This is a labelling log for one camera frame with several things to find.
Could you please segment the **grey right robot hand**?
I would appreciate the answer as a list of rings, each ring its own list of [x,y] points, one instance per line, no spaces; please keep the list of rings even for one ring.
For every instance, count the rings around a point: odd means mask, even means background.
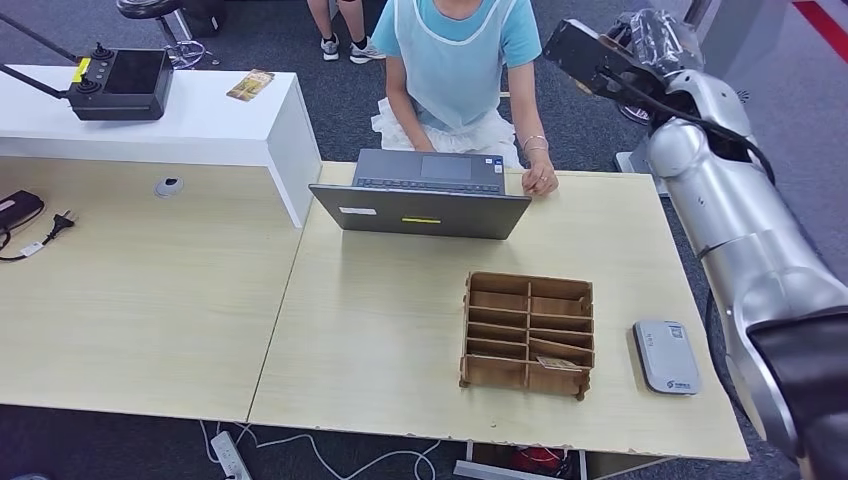
[[[684,70],[703,71],[704,57],[694,27],[667,10],[624,12],[606,35],[664,78]]]

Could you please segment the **person's left hand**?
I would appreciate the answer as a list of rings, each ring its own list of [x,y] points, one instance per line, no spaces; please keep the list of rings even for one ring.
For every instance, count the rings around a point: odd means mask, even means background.
[[[522,188],[527,194],[547,196],[559,186],[559,180],[550,162],[536,162],[522,175]]]

